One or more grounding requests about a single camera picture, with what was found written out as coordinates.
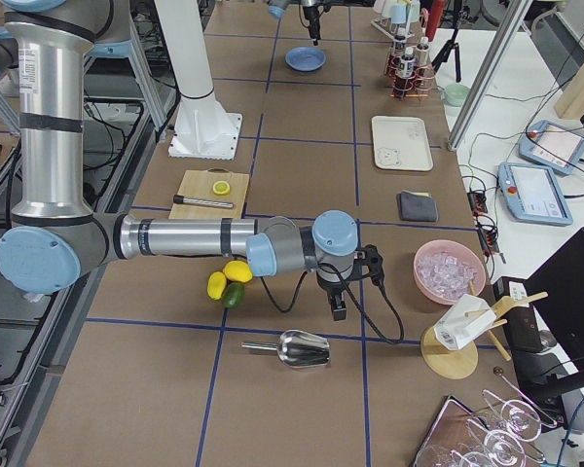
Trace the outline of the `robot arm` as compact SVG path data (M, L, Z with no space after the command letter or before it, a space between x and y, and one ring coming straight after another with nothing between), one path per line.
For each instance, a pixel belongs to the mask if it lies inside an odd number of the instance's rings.
M83 195L84 59L130 40L126 1L8 1L18 42L22 197L0 238L0 272L25 292L51 294L116 260L244 256L256 276L315 272L335 319L356 277L357 229L330 210L309 227L267 220L139 220L99 214Z
M269 0L267 2L268 12L274 18L281 19L291 3L291 0ZM320 9L324 6L324 2L319 0L299 0L295 1L295 4L300 8L302 26L308 31L312 44L318 46L321 40Z

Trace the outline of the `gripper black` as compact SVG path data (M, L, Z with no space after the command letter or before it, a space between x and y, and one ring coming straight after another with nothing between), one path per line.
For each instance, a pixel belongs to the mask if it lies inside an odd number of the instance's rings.
M343 293L349 285L349 280L332 269L319 269L316 273L319 287L328 295L328 302L334 321L347 318L347 305Z
M314 46L318 46L321 40L320 33L320 7L323 2L320 0L301 0L300 7L305 19L305 28L309 33Z

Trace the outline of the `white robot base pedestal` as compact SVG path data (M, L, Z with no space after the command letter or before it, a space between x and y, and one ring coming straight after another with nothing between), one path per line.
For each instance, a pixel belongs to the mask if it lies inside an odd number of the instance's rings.
M217 100L196 1L155 3L181 100L169 154L229 161L235 157L242 115Z

